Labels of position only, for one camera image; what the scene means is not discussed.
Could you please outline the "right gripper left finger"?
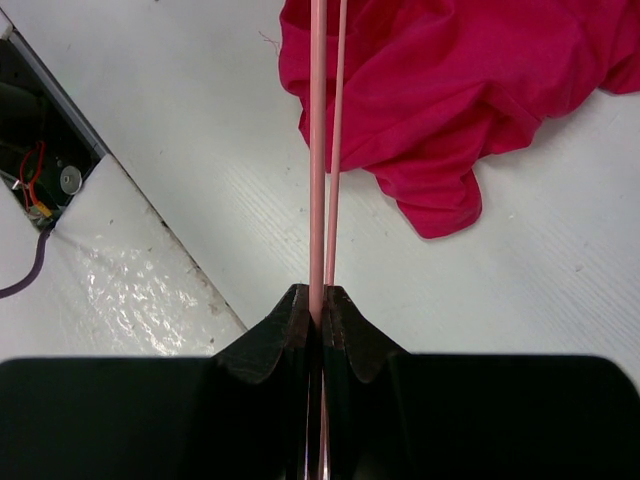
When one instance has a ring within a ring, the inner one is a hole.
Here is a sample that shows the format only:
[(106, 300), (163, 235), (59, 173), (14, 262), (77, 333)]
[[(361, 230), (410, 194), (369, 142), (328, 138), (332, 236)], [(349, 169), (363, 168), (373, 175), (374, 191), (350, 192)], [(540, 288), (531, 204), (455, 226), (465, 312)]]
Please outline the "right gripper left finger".
[(308, 289), (211, 357), (1, 366), (5, 479), (314, 479)]

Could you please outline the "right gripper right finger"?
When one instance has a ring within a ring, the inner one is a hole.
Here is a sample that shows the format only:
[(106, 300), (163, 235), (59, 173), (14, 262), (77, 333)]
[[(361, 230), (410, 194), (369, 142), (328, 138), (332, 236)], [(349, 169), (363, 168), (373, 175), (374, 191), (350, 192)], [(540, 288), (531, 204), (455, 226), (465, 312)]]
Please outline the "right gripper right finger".
[(334, 479), (639, 475), (639, 394), (608, 359), (411, 353), (340, 287), (323, 350)]

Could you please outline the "thin pink wire hanger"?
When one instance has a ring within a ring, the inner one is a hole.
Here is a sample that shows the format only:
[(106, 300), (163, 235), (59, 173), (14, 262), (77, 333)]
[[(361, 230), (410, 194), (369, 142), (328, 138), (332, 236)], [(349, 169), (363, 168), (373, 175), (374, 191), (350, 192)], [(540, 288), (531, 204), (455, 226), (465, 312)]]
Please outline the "thin pink wire hanger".
[[(313, 321), (313, 353), (308, 407), (308, 476), (329, 477), (328, 407), (323, 372), (323, 318), (326, 288), (335, 281), (340, 191), (341, 136), (348, 2), (340, 2), (331, 155), (326, 155), (327, 12), (325, 1), (310, 3), (310, 262), (308, 308)], [(330, 190), (325, 190), (325, 162)]]

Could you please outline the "red t shirt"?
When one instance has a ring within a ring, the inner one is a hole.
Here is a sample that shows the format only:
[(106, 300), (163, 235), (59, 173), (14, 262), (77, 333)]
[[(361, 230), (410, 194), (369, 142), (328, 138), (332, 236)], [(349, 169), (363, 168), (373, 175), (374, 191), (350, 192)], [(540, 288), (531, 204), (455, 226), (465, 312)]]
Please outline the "red t shirt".
[(480, 158), (529, 146), (597, 89), (639, 89), (635, 1), (327, 5), (340, 168), (371, 173), (426, 239), (478, 220)]

